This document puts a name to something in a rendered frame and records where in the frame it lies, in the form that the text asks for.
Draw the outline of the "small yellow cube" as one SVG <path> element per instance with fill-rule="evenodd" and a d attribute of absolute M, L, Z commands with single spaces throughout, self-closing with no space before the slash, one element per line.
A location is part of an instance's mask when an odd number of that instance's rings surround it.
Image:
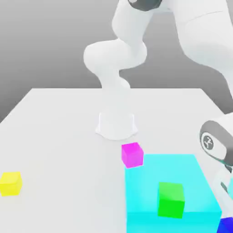
<path fill-rule="evenodd" d="M 20 172 L 4 172 L 0 178 L 0 194 L 3 197 L 20 194 L 22 178 Z"/>

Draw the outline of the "large cyan box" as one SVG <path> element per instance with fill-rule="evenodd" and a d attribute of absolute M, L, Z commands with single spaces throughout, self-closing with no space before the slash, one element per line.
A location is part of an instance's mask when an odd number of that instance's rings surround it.
<path fill-rule="evenodd" d="M 160 182 L 183 186 L 182 218 L 158 215 Z M 125 169 L 127 233 L 217 233 L 222 210 L 192 154 L 146 154 Z"/>

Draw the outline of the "small magenta cube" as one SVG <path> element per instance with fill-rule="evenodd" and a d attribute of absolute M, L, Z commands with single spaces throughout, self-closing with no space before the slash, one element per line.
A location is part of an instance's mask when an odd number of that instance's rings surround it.
<path fill-rule="evenodd" d="M 122 161 L 126 168 L 143 165 L 144 152 L 138 142 L 122 145 Z"/>

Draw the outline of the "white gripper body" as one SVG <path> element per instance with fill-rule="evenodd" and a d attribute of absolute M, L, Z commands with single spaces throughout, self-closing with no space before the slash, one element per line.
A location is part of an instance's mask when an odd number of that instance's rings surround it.
<path fill-rule="evenodd" d="M 222 217 L 233 217 L 233 168 L 223 166 L 213 180 L 213 192 L 222 210 Z"/>

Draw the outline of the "small green cube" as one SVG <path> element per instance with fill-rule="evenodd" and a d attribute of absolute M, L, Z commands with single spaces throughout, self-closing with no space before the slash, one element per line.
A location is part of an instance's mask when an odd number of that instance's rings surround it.
<path fill-rule="evenodd" d="M 172 182 L 159 182 L 158 216 L 181 219 L 185 207 L 183 185 Z"/>

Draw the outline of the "small blue cube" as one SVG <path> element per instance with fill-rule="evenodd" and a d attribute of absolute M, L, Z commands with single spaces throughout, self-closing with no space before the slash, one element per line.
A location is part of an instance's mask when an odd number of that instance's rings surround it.
<path fill-rule="evenodd" d="M 222 218 L 217 233 L 233 233 L 233 217 Z"/>

